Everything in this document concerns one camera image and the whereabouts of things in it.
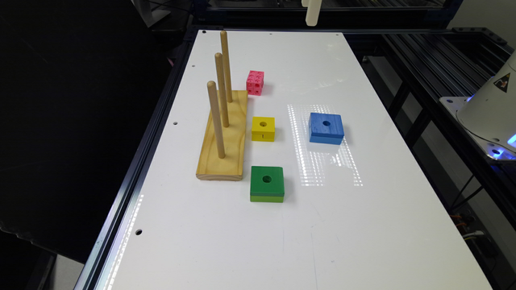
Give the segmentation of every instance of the wooden peg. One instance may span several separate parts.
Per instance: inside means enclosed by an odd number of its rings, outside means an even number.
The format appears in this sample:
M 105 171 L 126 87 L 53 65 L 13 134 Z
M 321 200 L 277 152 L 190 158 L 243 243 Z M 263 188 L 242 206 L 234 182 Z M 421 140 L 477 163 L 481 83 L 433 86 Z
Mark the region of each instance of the wooden peg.
M 214 81 L 208 81 L 208 96 L 210 97 L 211 118 L 215 132 L 215 141 L 217 142 L 217 152 L 220 159 L 226 157 L 224 151 L 223 128 L 220 124 L 220 112 L 218 111 L 217 86 Z
M 229 127 L 229 117 L 227 115 L 226 89 L 224 85 L 224 65 L 223 55 L 215 53 L 215 66 L 217 67 L 218 96 L 220 97 L 220 113 L 223 117 L 224 128 Z
M 220 31 L 220 41 L 223 46 L 224 79 L 226 80 L 227 101 L 233 102 L 233 91 L 231 88 L 231 72 L 229 67 L 229 49 L 227 47 L 227 32 Z

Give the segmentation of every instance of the stacking block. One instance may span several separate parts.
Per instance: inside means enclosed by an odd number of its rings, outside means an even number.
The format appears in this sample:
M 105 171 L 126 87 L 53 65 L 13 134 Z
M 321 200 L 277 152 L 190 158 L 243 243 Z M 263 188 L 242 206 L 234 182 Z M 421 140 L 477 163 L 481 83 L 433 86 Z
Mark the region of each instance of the stacking block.
M 284 196 L 283 168 L 251 167 L 251 201 L 283 202 Z
M 252 141 L 274 142 L 274 118 L 252 117 Z
M 310 142 L 340 145 L 344 138 L 342 118 L 338 114 L 310 113 Z
M 251 71 L 246 84 L 248 94 L 261 96 L 261 90 L 264 88 L 264 72 Z

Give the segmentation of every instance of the white robot part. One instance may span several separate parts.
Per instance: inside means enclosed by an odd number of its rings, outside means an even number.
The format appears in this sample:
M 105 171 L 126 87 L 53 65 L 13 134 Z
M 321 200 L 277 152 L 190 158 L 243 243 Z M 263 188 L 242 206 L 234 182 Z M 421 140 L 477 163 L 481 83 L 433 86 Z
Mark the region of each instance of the white robot part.
M 314 27 L 317 25 L 322 3 L 323 0 L 302 0 L 303 7 L 308 6 L 305 19 L 307 26 Z
M 151 27 L 158 21 L 162 20 L 165 16 L 170 14 L 170 11 L 166 10 L 151 10 L 151 4 L 145 0 L 131 0 L 135 8 L 139 12 L 140 16 L 145 22 L 147 27 Z
M 470 133 L 516 153 L 516 54 L 457 111 Z

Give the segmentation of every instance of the wooden base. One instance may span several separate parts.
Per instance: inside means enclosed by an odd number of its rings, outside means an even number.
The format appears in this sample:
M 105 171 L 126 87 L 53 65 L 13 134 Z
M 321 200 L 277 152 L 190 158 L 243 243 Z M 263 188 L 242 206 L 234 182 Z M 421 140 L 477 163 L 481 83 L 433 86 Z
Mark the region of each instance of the wooden base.
M 196 176 L 200 180 L 242 180 L 248 91 L 232 91 L 232 96 L 233 102 L 227 103 L 229 127 L 223 127 L 226 157 L 223 159 L 218 157 L 210 113 L 196 172 Z

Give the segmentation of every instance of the black cloth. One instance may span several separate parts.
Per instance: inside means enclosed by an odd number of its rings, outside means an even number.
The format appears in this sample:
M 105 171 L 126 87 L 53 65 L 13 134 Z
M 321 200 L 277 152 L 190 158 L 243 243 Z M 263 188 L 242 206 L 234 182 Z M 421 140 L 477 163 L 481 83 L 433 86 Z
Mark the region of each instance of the black cloth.
M 0 230 L 84 263 L 169 71 L 129 0 L 0 2 Z

